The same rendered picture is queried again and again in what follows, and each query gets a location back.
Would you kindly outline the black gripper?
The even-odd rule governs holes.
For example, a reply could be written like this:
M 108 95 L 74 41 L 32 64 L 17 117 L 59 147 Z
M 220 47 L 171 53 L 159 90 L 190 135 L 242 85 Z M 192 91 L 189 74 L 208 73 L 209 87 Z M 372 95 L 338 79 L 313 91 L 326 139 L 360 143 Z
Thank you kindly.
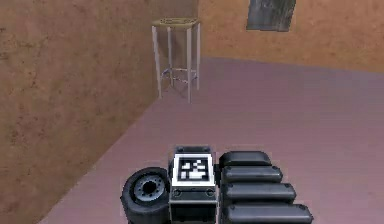
M 120 200 L 128 224 L 167 224 L 169 222 L 169 181 L 167 170 L 147 167 L 125 182 Z

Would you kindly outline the white tall stool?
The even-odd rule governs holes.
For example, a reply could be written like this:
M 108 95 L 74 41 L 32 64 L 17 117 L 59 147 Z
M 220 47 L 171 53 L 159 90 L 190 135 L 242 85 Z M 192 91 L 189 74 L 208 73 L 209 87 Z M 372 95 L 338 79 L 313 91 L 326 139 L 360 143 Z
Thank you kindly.
M 165 27 L 167 31 L 167 53 L 168 66 L 162 70 L 159 53 L 158 29 Z M 178 68 L 173 66 L 173 49 L 172 49 L 172 31 L 175 29 L 183 29 L 186 31 L 186 67 Z M 193 30 L 196 30 L 196 66 L 193 67 Z M 187 85 L 187 100 L 192 102 L 192 83 L 196 81 L 196 88 L 200 89 L 200 63 L 201 63 L 201 22 L 198 18 L 161 18 L 155 20 L 151 24 L 153 53 L 155 61 L 156 81 L 158 98 L 162 98 L 162 83 L 164 78 L 170 80 L 170 84 L 174 85 L 175 81 L 182 82 Z

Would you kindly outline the grey framed wall picture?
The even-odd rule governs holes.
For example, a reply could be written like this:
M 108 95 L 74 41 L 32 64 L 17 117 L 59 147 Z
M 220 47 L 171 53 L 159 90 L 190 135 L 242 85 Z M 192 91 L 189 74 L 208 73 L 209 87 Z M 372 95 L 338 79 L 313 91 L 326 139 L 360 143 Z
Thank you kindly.
M 288 32 L 296 0 L 250 0 L 246 29 Z

